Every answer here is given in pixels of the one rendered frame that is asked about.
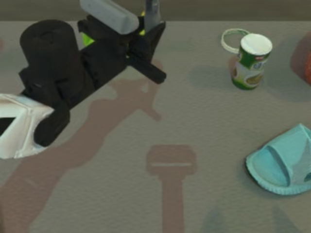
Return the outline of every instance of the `light blue slipper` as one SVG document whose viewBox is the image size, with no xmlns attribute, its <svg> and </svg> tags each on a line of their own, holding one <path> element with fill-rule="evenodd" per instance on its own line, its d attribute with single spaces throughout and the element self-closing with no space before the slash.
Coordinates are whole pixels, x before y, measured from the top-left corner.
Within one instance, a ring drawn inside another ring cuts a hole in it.
<svg viewBox="0 0 311 233">
<path fill-rule="evenodd" d="M 311 130 L 288 130 L 246 158 L 251 176 L 264 189 L 295 195 L 311 189 Z"/>
</svg>

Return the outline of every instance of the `white lid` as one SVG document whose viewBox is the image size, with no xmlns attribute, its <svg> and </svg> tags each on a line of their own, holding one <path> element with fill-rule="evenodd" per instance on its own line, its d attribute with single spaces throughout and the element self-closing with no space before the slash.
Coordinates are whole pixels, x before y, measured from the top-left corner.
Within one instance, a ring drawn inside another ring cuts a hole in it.
<svg viewBox="0 0 311 233">
<path fill-rule="evenodd" d="M 272 42 L 260 34 L 248 34 L 241 40 L 242 48 L 253 55 L 266 55 L 272 50 Z"/>
</svg>

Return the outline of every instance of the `green and white can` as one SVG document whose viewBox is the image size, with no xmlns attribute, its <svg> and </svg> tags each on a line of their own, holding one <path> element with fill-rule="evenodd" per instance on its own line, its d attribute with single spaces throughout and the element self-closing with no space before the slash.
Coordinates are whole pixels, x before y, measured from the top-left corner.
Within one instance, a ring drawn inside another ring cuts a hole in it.
<svg viewBox="0 0 311 233">
<path fill-rule="evenodd" d="M 251 90 L 259 85 L 272 47 L 272 42 L 260 34 L 250 33 L 242 38 L 232 73 L 235 86 Z"/>
</svg>

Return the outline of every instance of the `orange object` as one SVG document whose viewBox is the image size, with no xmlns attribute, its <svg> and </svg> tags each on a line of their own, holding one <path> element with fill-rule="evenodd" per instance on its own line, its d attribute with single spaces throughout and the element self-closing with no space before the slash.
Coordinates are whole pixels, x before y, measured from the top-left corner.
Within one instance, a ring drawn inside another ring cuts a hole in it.
<svg viewBox="0 0 311 233">
<path fill-rule="evenodd" d="M 311 84 L 311 52 L 309 52 L 308 58 L 305 64 L 305 81 Z"/>
</svg>

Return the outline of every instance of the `grey tabletop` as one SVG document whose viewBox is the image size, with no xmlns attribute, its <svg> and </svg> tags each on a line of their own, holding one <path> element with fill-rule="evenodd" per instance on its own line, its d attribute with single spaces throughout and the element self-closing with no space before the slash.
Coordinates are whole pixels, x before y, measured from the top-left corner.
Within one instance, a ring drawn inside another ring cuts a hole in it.
<svg viewBox="0 0 311 233">
<path fill-rule="evenodd" d="M 18 72 L 27 64 L 18 40 L 30 24 L 0 22 L 2 93 L 22 90 Z M 154 60 L 165 83 L 128 68 L 72 110 L 49 150 L 0 161 L 5 233 L 311 232 L 311 193 L 271 194 L 244 168 L 246 156 L 276 135 L 311 126 L 311 87 L 299 77 L 310 26 L 168 22 Z M 220 35 L 233 27 L 274 45 L 253 91 L 230 80 L 234 56 Z M 173 159 L 190 168 L 150 167 Z"/>
</svg>

